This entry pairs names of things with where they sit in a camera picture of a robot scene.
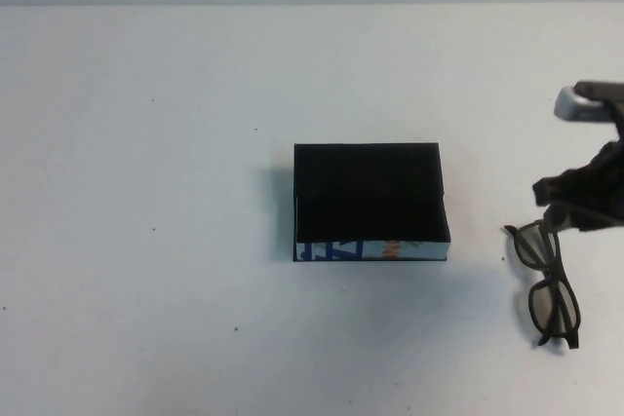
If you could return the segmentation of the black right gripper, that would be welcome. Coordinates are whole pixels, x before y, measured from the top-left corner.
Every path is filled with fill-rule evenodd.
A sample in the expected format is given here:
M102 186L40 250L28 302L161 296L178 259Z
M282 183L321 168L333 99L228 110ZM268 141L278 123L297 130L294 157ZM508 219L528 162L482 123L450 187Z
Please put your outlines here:
M546 207L543 219L550 232L591 232L623 226L623 140L607 143L589 165L543 177L532 185L535 203ZM554 203L583 207L577 210Z

